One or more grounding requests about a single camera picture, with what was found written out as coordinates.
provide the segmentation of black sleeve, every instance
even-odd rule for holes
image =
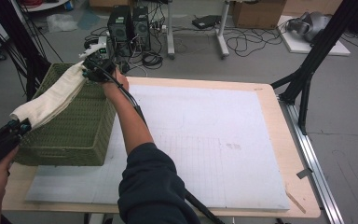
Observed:
[[[118,209],[126,223],[200,223],[185,202],[185,183],[173,161],[153,143],[130,153],[118,194]]]

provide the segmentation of white cloth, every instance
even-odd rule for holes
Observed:
[[[32,101],[17,107],[11,119],[28,119],[32,129],[36,129],[60,114],[80,92],[85,78],[82,76],[82,63],[77,63],[63,75],[45,93]]]

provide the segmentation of cardboard box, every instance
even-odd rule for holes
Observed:
[[[115,5],[133,6],[133,0],[89,0],[89,5],[98,9],[112,9]]]
[[[286,0],[236,3],[232,18],[238,28],[275,29],[285,4]]]
[[[342,0],[287,0],[283,9],[285,16],[301,16],[304,12],[319,11],[323,14],[333,15]]]

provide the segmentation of white board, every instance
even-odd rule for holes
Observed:
[[[254,92],[151,86],[131,86],[131,92],[156,145],[205,205],[289,209]],[[104,166],[40,166],[26,200],[117,203],[126,158],[115,119]]]
[[[281,16],[278,21],[278,25],[291,20],[291,16]],[[279,29],[283,42],[291,53],[309,53],[311,50],[310,43],[307,42],[301,35],[298,35],[295,31],[286,31],[285,27]],[[345,48],[344,45],[338,40],[335,46],[330,50],[328,55],[337,56],[349,56],[351,53]]]

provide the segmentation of computer tower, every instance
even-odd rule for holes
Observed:
[[[131,9],[129,6],[113,6],[107,23],[116,55],[131,56],[131,41],[134,38]]]
[[[146,51],[151,50],[148,12],[147,7],[135,7],[132,12],[136,46]]]

